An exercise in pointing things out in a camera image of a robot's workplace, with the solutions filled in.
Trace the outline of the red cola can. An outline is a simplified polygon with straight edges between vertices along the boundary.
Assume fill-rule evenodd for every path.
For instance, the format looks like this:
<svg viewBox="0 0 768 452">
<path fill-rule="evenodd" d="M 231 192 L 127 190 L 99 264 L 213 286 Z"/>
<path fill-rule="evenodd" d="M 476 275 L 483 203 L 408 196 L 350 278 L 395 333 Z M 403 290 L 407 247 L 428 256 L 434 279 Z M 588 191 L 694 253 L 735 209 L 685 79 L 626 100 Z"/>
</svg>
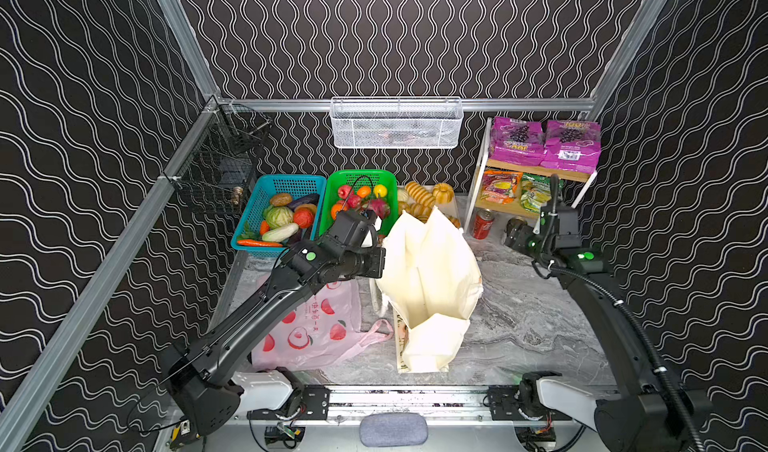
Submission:
<svg viewBox="0 0 768 452">
<path fill-rule="evenodd" d="M 472 236 L 477 240 L 488 238 L 494 220 L 495 214 L 492 210 L 478 209 L 472 227 Z"/>
</svg>

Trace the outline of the orange blackcurrant snack bag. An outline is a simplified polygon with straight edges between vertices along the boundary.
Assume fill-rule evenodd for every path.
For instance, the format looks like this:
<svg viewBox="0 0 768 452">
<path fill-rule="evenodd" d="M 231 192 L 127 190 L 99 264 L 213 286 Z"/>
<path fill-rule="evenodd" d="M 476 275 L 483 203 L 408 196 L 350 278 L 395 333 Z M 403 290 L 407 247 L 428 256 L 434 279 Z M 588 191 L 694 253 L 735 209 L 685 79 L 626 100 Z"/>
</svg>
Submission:
<svg viewBox="0 0 768 452">
<path fill-rule="evenodd" d="M 510 204 L 517 200 L 523 173 L 509 170 L 486 170 L 481 182 L 479 200 Z"/>
</svg>

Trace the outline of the floral canvas tote bag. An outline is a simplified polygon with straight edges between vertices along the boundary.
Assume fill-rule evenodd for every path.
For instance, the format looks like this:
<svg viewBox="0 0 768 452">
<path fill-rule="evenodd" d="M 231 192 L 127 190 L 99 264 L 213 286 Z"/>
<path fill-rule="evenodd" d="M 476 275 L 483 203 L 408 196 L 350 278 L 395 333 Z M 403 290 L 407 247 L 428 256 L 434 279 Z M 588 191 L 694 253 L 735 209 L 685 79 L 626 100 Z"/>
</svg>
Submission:
<svg viewBox="0 0 768 452">
<path fill-rule="evenodd" d="M 405 212 L 383 240 L 385 265 L 375 281 L 394 311 L 402 373 L 446 372 L 483 294 L 476 257 L 438 207 L 426 221 Z"/>
</svg>

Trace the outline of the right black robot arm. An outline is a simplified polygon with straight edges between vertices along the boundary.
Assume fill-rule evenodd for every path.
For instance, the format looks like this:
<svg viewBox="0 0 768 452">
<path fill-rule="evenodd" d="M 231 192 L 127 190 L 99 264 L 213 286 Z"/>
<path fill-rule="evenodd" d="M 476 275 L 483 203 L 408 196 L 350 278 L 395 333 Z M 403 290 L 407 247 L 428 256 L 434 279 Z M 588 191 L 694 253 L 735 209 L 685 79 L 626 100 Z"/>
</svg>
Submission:
<svg viewBox="0 0 768 452">
<path fill-rule="evenodd" d="M 516 402 L 521 415 L 559 412 L 597 433 L 610 451 L 702 451 L 699 429 L 712 404 L 705 391 L 683 385 L 619 293 L 603 255 L 582 243 L 578 212 L 566 204 L 557 175 L 538 226 L 512 219 L 504 243 L 554 279 L 590 324 L 615 379 L 613 392 L 567 383 L 554 371 L 524 374 Z"/>
</svg>

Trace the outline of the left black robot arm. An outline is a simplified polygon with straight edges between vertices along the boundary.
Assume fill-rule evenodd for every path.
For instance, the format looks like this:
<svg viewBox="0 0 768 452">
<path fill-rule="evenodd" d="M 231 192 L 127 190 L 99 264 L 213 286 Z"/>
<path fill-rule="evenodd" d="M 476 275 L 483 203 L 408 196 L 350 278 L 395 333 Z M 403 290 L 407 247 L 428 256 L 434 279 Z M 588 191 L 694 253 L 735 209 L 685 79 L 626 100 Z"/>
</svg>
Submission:
<svg viewBox="0 0 768 452">
<path fill-rule="evenodd" d="M 299 305 L 331 282 L 380 278 L 386 252 L 381 219 L 368 209 L 342 211 L 316 240 L 302 240 L 276 259 L 266 282 L 234 312 L 190 343 L 160 355 L 165 387 L 191 437 L 207 436 L 236 414 L 245 394 L 234 374 L 252 349 Z"/>
</svg>

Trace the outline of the green apple tea snack bag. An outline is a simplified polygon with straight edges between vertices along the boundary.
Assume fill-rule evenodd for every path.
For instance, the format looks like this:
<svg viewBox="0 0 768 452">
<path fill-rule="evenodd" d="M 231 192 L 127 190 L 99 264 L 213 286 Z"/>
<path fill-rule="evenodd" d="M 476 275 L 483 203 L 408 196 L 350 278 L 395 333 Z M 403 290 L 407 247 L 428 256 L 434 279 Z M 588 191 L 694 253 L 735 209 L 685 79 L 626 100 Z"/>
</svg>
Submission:
<svg viewBox="0 0 768 452">
<path fill-rule="evenodd" d="M 540 214 L 551 199 L 550 177 L 524 173 L 520 182 L 520 205 L 528 212 Z"/>
</svg>

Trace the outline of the pink dragon fruit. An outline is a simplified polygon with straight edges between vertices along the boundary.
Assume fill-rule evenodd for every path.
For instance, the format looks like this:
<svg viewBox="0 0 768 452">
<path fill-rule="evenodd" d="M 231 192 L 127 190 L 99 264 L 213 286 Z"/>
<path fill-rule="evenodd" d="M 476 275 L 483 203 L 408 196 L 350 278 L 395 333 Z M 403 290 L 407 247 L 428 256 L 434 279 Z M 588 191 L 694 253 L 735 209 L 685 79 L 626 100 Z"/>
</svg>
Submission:
<svg viewBox="0 0 768 452">
<path fill-rule="evenodd" d="M 376 216 L 382 220 L 387 219 L 391 215 L 391 207 L 386 199 L 374 198 L 369 203 L 367 208 L 373 211 Z"/>
</svg>

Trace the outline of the orange fruit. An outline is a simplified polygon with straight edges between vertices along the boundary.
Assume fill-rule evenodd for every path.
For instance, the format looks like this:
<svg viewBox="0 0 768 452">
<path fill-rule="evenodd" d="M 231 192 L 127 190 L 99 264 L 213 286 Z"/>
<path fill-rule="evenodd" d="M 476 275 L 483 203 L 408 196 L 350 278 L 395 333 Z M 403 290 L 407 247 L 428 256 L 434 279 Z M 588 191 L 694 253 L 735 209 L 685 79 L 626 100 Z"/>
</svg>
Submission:
<svg viewBox="0 0 768 452">
<path fill-rule="evenodd" d="M 337 202 L 337 203 L 336 203 L 336 204 L 334 204 L 334 206 L 332 206 L 332 208 L 331 208 L 331 218 L 332 218 L 333 220 L 336 220 L 336 218 L 337 218 L 337 216 L 338 216 L 338 213 L 339 213 L 339 212 L 342 212 L 342 211 L 345 211 L 345 210 L 348 210 L 348 206 L 347 206 L 347 204 L 346 204 L 346 203 L 344 203 L 344 202 Z"/>
</svg>

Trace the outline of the striped long bread middle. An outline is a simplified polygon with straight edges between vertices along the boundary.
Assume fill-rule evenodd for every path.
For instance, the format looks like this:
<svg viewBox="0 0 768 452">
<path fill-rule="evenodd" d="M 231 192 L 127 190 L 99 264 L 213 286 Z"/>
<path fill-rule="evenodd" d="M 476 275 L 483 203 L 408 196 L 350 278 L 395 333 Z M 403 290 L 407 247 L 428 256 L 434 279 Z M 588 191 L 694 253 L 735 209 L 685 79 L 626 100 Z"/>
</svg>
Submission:
<svg viewBox="0 0 768 452">
<path fill-rule="evenodd" d="M 456 228 L 461 227 L 461 222 L 457 217 L 454 217 L 452 215 L 446 214 L 445 216 Z"/>
</svg>

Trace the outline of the striped long bread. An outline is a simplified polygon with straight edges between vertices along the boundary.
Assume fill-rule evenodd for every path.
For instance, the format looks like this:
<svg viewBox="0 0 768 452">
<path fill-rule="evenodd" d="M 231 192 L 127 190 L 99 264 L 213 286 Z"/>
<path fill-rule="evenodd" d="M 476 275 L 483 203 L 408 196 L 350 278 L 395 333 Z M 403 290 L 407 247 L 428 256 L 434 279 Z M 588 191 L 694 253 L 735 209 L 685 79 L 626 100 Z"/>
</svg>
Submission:
<svg viewBox="0 0 768 452">
<path fill-rule="evenodd" d="M 431 209 L 436 204 L 436 199 L 431 191 L 416 181 L 408 182 L 405 186 L 407 194 L 415 203 Z"/>
<path fill-rule="evenodd" d="M 452 215 L 446 214 L 445 216 L 456 228 L 461 227 L 461 222 L 457 217 L 454 217 Z"/>
</svg>

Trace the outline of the white bread tray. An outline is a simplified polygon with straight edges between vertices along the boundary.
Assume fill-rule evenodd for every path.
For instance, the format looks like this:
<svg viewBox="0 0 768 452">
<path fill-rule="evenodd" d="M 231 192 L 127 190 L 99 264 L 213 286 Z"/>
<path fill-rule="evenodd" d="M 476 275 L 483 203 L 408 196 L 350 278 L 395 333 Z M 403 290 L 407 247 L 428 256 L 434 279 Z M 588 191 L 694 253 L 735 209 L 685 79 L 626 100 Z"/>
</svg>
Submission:
<svg viewBox="0 0 768 452">
<path fill-rule="evenodd" d="M 399 212 L 399 214 L 402 214 L 404 211 L 406 211 L 406 207 L 408 206 L 408 204 L 412 204 L 412 203 L 415 203 L 415 202 L 413 201 L 413 199 L 411 197 L 410 197 L 410 202 L 408 202 L 408 203 L 403 203 L 403 202 L 399 202 L 398 201 L 398 212 Z M 446 216 L 446 214 L 449 214 L 449 215 L 452 215 L 454 217 L 457 217 L 460 220 L 461 226 L 462 226 L 462 221 L 461 221 L 461 217 L 460 217 L 460 210 L 459 210 L 459 207 L 457 205 L 456 197 L 454 197 L 454 200 L 452 202 L 448 203 L 448 204 L 437 204 L 436 203 L 435 207 L 437 209 L 439 209 L 444 216 Z"/>
</svg>

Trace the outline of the yellow lemon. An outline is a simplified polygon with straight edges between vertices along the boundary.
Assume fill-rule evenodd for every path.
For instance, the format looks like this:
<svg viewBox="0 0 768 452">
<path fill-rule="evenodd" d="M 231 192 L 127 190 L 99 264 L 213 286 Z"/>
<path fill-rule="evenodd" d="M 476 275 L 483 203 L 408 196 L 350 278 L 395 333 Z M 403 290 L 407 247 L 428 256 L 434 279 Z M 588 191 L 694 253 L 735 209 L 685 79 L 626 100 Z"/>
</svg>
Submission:
<svg viewBox="0 0 768 452">
<path fill-rule="evenodd" d="M 383 184 L 377 184 L 373 188 L 373 195 L 375 198 L 386 198 L 388 196 L 388 188 Z"/>
</svg>

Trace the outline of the braided golden bread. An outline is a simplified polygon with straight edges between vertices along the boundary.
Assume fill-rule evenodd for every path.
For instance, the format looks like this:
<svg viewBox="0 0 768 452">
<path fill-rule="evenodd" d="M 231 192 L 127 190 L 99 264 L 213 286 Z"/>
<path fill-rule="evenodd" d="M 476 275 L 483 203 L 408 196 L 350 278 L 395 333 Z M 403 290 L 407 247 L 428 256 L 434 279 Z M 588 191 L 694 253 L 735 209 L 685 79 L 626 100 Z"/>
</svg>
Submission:
<svg viewBox="0 0 768 452">
<path fill-rule="evenodd" d="M 432 212 L 430 207 L 420 203 L 408 204 L 406 211 L 421 222 L 426 222 Z"/>
</svg>

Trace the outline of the red apple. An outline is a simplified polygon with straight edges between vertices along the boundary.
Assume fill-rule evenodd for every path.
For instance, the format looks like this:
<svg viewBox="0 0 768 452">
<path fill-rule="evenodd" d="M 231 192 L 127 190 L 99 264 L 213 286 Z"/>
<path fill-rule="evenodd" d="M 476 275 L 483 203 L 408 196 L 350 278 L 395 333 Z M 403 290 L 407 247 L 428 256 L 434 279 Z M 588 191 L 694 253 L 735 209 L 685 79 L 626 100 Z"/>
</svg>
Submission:
<svg viewBox="0 0 768 452">
<path fill-rule="evenodd" d="M 340 188 L 337 190 L 338 198 L 341 201 L 348 201 L 350 196 L 354 194 L 354 189 L 349 184 L 344 184 L 340 186 Z"/>
</svg>

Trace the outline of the pink peach plastic bag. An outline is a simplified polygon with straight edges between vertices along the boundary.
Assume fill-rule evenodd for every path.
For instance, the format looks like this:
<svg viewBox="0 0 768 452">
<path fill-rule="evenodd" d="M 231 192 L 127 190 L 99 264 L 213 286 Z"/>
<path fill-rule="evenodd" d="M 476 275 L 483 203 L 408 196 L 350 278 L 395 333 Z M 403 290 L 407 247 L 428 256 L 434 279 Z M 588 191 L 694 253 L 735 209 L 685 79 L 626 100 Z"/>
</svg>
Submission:
<svg viewBox="0 0 768 452">
<path fill-rule="evenodd" d="M 364 331 L 358 283 L 337 281 L 289 312 L 252 350 L 250 362 L 257 370 L 321 369 L 354 358 L 393 335 L 386 319 Z"/>
</svg>

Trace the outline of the red tomato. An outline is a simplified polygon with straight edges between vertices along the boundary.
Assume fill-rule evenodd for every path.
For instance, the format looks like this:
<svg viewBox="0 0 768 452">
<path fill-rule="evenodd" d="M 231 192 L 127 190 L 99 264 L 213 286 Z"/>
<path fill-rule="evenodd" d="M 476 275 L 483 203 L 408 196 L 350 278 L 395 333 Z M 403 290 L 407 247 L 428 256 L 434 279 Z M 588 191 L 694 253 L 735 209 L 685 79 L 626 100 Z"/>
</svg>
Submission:
<svg viewBox="0 0 768 452">
<path fill-rule="evenodd" d="M 312 228 L 315 220 L 315 213 L 309 207 L 300 207 L 294 211 L 293 222 L 300 229 Z"/>
</svg>

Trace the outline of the purple eggplant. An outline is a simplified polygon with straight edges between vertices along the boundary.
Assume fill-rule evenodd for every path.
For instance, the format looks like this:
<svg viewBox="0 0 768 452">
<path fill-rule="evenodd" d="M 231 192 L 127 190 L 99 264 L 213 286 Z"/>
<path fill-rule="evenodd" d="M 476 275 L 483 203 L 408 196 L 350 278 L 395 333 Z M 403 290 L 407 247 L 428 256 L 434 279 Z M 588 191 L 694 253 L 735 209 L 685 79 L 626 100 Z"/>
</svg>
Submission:
<svg viewBox="0 0 768 452">
<path fill-rule="evenodd" d="M 320 195 L 318 193 L 310 193 L 306 194 L 300 198 L 294 199 L 290 204 L 288 204 L 288 207 L 291 210 L 296 210 L 300 206 L 304 205 L 317 205 L 320 200 Z"/>
</svg>

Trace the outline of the striped long bread back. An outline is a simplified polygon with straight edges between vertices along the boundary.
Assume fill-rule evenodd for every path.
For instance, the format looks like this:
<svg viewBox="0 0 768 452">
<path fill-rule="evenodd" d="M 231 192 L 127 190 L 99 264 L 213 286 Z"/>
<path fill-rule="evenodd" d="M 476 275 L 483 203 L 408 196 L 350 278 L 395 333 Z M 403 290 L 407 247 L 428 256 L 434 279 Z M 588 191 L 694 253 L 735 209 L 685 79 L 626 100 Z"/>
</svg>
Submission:
<svg viewBox="0 0 768 452">
<path fill-rule="evenodd" d="M 416 181 L 408 182 L 405 186 L 407 194 L 415 203 L 431 209 L 436 204 L 436 199 L 431 191 Z"/>
</svg>

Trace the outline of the yellow pumpkin shaped bread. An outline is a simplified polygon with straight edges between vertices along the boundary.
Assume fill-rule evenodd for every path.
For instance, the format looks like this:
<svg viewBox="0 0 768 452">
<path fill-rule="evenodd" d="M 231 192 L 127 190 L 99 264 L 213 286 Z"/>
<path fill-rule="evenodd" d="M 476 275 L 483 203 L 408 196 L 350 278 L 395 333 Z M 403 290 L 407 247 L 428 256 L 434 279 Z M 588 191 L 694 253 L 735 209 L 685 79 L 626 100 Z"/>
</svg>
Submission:
<svg viewBox="0 0 768 452">
<path fill-rule="evenodd" d="M 455 191 L 448 183 L 438 183 L 432 188 L 432 195 L 437 204 L 448 204 L 454 200 Z"/>
</svg>

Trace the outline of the white radish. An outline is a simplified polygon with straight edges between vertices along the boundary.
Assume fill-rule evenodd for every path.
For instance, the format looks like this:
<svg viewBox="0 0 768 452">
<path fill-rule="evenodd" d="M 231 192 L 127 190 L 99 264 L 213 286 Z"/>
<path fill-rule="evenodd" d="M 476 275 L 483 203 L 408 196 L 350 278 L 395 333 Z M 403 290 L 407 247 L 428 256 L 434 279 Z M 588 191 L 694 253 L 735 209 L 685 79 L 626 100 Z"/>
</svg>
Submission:
<svg viewBox="0 0 768 452">
<path fill-rule="evenodd" d="M 278 228 L 270 229 L 268 232 L 265 232 L 262 235 L 262 240 L 264 242 L 281 243 L 288 240 L 291 236 L 294 236 L 294 234 L 296 234 L 299 230 L 300 227 L 297 223 L 289 222 L 288 224 L 282 225 Z"/>
</svg>

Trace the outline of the green plastic basket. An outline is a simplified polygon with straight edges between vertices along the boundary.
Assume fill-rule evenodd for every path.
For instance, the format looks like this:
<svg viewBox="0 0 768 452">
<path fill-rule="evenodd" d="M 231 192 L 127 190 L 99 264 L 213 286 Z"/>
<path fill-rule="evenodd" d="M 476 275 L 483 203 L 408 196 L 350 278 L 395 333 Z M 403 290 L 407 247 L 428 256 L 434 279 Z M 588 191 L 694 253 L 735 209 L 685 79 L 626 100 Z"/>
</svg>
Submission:
<svg viewBox="0 0 768 452">
<path fill-rule="evenodd" d="M 320 212 L 319 225 L 316 229 L 316 236 L 319 237 L 324 234 L 335 221 L 331 218 L 331 208 L 340 200 L 338 198 L 337 190 L 344 184 L 351 185 L 356 194 L 358 194 L 362 187 L 368 189 L 368 196 L 362 199 L 363 205 L 369 200 L 374 199 L 374 186 L 383 184 L 388 188 L 388 196 L 384 199 L 387 200 L 391 207 L 391 215 L 387 219 L 382 220 L 379 230 L 381 235 L 386 236 L 398 218 L 397 181 L 392 172 L 380 169 L 339 170 L 333 172 L 328 177 L 322 212 Z"/>
</svg>

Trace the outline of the purple snack bag left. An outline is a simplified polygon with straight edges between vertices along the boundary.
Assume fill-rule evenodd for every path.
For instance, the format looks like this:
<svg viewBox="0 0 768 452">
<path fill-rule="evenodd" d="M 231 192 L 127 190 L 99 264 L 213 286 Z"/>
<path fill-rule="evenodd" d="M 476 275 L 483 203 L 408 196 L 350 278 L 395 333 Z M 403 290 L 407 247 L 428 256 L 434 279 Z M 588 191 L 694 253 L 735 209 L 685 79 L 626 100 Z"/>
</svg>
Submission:
<svg viewBox="0 0 768 452">
<path fill-rule="evenodd" d="M 544 142 L 540 122 L 496 116 L 490 131 L 489 155 L 506 163 L 538 166 L 544 160 Z"/>
</svg>

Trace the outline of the purple snack bag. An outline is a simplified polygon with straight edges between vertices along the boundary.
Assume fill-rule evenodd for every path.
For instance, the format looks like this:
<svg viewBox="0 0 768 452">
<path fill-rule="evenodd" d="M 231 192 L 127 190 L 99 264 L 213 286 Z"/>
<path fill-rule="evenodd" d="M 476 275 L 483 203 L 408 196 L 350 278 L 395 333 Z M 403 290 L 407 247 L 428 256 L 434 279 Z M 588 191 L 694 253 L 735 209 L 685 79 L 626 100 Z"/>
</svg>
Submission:
<svg viewBox="0 0 768 452">
<path fill-rule="evenodd" d="M 596 122 L 548 120 L 545 124 L 545 168 L 592 174 L 601 153 L 601 126 Z"/>
<path fill-rule="evenodd" d="M 544 142 L 540 122 L 496 116 L 490 131 L 489 155 L 506 163 L 538 166 L 544 160 Z"/>
</svg>

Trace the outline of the teal plastic basket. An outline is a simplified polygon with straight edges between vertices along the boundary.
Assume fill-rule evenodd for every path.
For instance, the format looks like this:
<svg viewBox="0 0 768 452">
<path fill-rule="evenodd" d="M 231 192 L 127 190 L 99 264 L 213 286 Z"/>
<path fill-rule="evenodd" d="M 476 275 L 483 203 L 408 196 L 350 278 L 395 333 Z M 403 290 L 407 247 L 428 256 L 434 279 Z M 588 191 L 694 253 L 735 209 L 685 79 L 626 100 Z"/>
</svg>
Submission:
<svg viewBox="0 0 768 452">
<path fill-rule="evenodd" d="M 231 246 L 257 257 L 274 257 L 286 246 L 319 233 L 326 179 L 318 175 L 260 177 L 234 232 Z"/>
</svg>

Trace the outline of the green cabbage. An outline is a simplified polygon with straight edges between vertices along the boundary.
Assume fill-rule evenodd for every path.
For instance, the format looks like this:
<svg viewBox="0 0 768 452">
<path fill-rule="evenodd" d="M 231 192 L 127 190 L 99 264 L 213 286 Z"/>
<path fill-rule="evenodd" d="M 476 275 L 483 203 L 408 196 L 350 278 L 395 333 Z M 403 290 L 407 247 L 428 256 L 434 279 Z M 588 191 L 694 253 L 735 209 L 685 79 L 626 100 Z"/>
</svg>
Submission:
<svg viewBox="0 0 768 452">
<path fill-rule="evenodd" d="M 272 205 L 264 209 L 263 218 L 270 229 L 278 228 L 293 221 L 294 212 L 288 207 L 274 207 Z"/>
</svg>

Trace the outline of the purple snack bag right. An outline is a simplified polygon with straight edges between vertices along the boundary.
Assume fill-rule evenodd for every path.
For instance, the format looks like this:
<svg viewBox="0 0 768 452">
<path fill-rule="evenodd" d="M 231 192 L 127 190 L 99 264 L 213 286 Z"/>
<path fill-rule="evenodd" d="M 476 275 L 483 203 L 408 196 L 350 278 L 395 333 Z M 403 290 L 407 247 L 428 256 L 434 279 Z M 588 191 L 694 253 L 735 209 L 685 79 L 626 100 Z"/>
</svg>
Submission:
<svg viewBox="0 0 768 452">
<path fill-rule="evenodd" d="M 601 153 L 601 126 L 596 122 L 548 120 L 545 124 L 545 168 L 592 174 Z"/>
</svg>

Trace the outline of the brown potato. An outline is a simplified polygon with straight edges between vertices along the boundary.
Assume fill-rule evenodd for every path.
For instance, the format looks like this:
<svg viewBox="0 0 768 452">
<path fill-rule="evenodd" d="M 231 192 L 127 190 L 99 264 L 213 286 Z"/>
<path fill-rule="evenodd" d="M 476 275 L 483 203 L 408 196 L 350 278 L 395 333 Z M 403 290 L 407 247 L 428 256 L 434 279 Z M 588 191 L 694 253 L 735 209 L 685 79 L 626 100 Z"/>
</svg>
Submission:
<svg viewBox="0 0 768 452">
<path fill-rule="evenodd" d="M 275 194 L 270 198 L 269 203 L 274 207 L 283 207 L 288 206 L 293 201 L 293 197 L 291 194 L 282 192 Z"/>
</svg>

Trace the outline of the orange carrot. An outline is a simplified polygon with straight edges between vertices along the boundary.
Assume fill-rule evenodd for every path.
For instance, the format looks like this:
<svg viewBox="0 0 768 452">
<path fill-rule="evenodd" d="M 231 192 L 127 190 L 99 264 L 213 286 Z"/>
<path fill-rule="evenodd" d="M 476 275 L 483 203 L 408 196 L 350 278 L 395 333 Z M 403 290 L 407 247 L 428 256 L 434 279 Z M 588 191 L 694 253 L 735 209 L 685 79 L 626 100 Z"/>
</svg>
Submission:
<svg viewBox="0 0 768 452">
<path fill-rule="evenodd" d="M 237 246 L 251 247 L 251 248 L 254 248 L 254 247 L 284 248 L 284 244 L 281 242 L 263 241 L 263 240 L 252 239 L 252 238 L 236 239 L 235 244 Z"/>
</svg>

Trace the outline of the grey padded cushion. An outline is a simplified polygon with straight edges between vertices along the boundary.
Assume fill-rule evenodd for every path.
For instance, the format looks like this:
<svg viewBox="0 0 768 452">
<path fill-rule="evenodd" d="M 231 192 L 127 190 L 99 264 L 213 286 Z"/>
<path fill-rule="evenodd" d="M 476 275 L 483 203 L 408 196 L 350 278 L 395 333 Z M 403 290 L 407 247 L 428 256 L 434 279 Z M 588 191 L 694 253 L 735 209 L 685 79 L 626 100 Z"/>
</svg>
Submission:
<svg viewBox="0 0 768 452">
<path fill-rule="evenodd" d="M 428 437 L 428 424 L 416 413 L 372 414 L 359 426 L 359 438 L 366 447 L 420 446 Z"/>
</svg>

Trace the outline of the yellow tape measure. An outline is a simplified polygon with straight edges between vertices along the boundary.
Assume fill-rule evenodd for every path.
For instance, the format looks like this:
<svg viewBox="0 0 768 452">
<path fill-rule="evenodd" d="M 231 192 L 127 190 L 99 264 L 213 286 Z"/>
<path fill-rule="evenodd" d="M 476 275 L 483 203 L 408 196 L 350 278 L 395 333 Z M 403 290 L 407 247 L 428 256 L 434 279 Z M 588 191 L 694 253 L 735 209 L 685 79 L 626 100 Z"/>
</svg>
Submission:
<svg viewBox="0 0 768 452">
<path fill-rule="evenodd" d="M 189 420 L 180 422 L 171 434 L 171 441 L 168 443 L 170 451 L 177 451 L 189 442 L 194 442 L 196 436 Z"/>
</svg>

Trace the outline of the metal base rail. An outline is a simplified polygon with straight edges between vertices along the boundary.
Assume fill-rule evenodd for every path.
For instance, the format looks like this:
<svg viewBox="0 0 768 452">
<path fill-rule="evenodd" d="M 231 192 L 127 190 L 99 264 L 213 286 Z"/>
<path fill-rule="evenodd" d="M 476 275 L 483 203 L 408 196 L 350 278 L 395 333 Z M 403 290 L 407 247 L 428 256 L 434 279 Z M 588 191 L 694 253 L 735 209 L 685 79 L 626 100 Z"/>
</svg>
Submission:
<svg viewBox="0 0 768 452">
<path fill-rule="evenodd" d="M 381 413 L 415 413 L 429 425 L 545 427 L 571 424 L 560 412 L 547 412 L 540 419 L 520 413 L 517 388 L 468 385 L 308 385 L 301 407 L 287 425 L 352 426 L 363 418 Z"/>
</svg>

